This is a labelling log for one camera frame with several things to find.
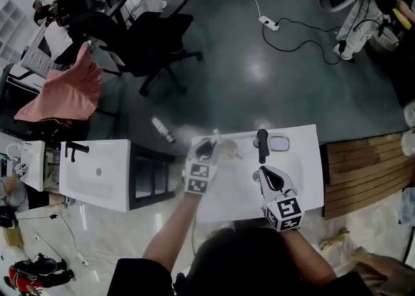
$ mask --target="gray floor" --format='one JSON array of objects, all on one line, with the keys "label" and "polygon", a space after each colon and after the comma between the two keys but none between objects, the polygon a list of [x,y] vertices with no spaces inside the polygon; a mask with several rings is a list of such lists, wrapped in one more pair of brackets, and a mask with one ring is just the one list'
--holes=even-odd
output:
[{"label": "gray floor", "polygon": [[[289,17],[322,28],[341,25],[349,10],[330,14],[320,9],[318,0],[257,2],[261,13],[274,21]],[[143,78],[109,76],[101,107],[119,110],[121,118],[114,122],[94,115],[90,139],[127,138],[149,148],[184,153],[191,137],[215,128],[232,133],[316,124],[320,142],[406,128],[390,80],[366,51],[356,55],[354,64],[334,66],[322,61],[314,45],[294,53],[275,51],[262,39],[253,0],[195,0],[182,12],[195,18],[184,37],[187,50],[200,49],[205,56],[203,62],[192,58],[172,66],[188,94],[174,91],[165,73],[151,85],[148,98],[138,93]],[[293,48],[314,39],[324,46],[326,58],[336,61],[334,32],[281,24],[278,32],[267,31],[273,44]],[[108,63],[102,52],[95,57],[101,65]],[[172,131],[176,144],[168,144],[154,129],[153,115]]]}]

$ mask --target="wooden platform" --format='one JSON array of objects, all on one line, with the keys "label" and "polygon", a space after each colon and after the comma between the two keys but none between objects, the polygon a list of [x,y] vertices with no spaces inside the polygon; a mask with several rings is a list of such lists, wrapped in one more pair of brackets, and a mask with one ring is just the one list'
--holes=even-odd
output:
[{"label": "wooden platform", "polygon": [[415,159],[401,150],[401,133],[323,145],[326,219],[386,198],[412,183]]}]

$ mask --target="chair leg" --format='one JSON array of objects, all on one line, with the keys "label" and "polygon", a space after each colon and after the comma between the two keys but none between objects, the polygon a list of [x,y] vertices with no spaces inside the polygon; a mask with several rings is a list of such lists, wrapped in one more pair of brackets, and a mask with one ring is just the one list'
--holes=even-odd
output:
[{"label": "chair leg", "polygon": [[175,56],[171,60],[171,62],[180,61],[180,60],[187,59],[187,58],[192,58],[194,56],[196,56],[197,61],[202,61],[204,59],[203,53],[201,51],[195,51],[195,52],[187,52],[186,51],[184,53],[181,53],[181,54]]},{"label": "chair leg", "polygon": [[97,113],[100,113],[100,114],[103,114],[103,115],[107,115],[107,116],[109,116],[109,117],[113,117],[113,118],[116,118],[116,119],[118,119],[118,118],[119,118],[119,114],[118,114],[118,113],[107,112],[107,111],[104,111],[104,110],[103,110],[103,109],[101,109],[101,108],[96,108],[96,109],[95,109],[95,111],[96,111]]},{"label": "chair leg", "polygon": [[143,85],[141,86],[139,92],[140,95],[142,95],[143,97],[147,97],[148,96],[148,90],[147,87],[150,85],[151,81],[153,81],[153,79],[157,76],[158,71],[154,71],[153,73],[150,73],[146,78],[145,81],[143,83]]},{"label": "chair leg", "polygon": [[179,83],[179,80],[177,79],[176,74],[170,68],[170,65],[167,65],[165,67],[165,70],[168,72],[168,74],[170,75],[171,79],[173,80],[173,82],[174,82],[174,84],[176,86],[177,92],[179,92],[179,94],[181,94],[181,95],[185,95],[187,93],[187,89],[186,89],[185,86],[182,86]]}]

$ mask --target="white shelf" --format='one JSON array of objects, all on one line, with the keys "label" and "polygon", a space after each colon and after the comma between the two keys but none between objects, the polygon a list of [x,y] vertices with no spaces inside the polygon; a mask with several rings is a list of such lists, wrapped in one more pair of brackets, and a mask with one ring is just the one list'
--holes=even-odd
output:
[{"label": "white shelf", "polygon": [[0,28],[0,40],[7,42],[15,28],[16,25],[10,19],[7,19],[5,24]]},{"label": "white shelf", "polygon": [[6,14],[0,10],[0,25],[3,25],[3,23],[6,21]]},{"label": "white shelf", "polygon": [[13,55],[13,50],[11,47],[9,47],[8,45],[5,45],[3,47],[3,50],[0,53],[0,57],[7,60],[8,62],[10,61],[12,55]]},{"label": "white shelf", "polygon": [[20,9],[16,8],[10,17],[12,18],[13,21],[20,22],[23,19],[24,15]]},{"label": "white shelf", "polygon": [[6,4],[3,6],[3,12],[9,16],[13,14],[15,9],[16,9],[16,6],[11,0],[7,1]]},{"label": "white shelf", "polygon": [[20,53],[14,51],[9,61],[12,63],[18,63],[20,61],[20,57],[21,57]]},{"label": "white shelf", "polygon": [[18,63],[36,26],[11,0],[0,6],[0,65]]},{"label": "white shelf", "polygon": [[6,43],[13,46],[18,52],[23,52],[23,49],[30,41],[33,35],[32,23],[29,23],[27,17],[22,17],[17,23],[13,33],[9,36]]}]

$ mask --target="power strip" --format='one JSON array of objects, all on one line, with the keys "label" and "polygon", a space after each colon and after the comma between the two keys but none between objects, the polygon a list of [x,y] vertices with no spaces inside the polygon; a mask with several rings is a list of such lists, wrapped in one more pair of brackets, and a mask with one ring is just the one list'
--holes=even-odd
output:
[{"label": "power strip", "polygon": [[266,16],[261,16],[258,20],[259,20],[259,22],[264,24],[271,31],[278,31],[278,29],[279,29],[279,25],[275,25],[275,22],[270,20]]}]

